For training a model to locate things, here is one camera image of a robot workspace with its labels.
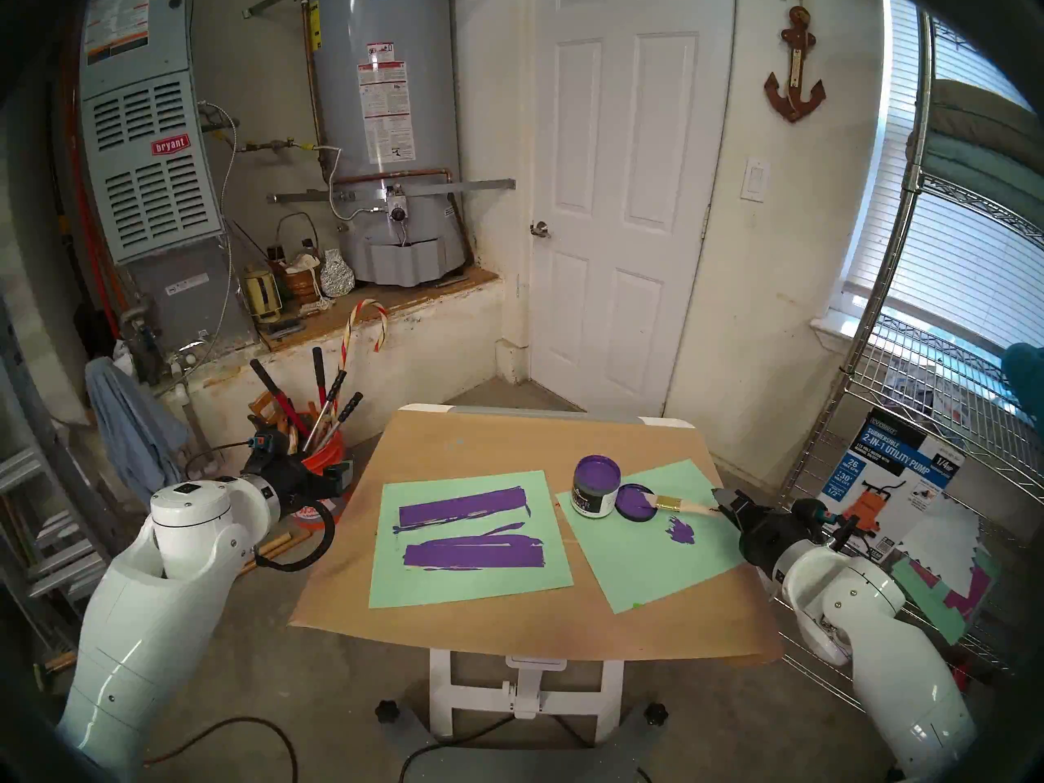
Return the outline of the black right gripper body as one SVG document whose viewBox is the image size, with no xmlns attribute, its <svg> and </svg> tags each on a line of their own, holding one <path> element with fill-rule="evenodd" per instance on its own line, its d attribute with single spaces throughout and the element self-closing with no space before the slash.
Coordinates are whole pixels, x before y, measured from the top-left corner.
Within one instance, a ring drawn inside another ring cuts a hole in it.
<svg viewBox="0 0 1044 783">
<path fill-rule="evenodd" d="M 824 543 L 824 516 L 818 499 L 794 500 L 789 511 L 766 507 L 737 498 L 739 551 L 769 580 L 784 580 L 798 559 Z"/>
</svg>

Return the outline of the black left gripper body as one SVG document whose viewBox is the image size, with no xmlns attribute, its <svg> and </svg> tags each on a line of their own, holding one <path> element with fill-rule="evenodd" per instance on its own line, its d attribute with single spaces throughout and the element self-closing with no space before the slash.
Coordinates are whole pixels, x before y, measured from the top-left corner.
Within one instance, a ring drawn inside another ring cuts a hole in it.
<svg viewBox="0 0 1044 783">
<path fill-rule="evenodd" d="M 276 493 L 280 519 L 296 517 L 303 522 L 323 522 L 328 514 L 325 476 L 306 469 L 295 455 L 277 455 L 269 461 L 269 484 Z"/>
</svg>

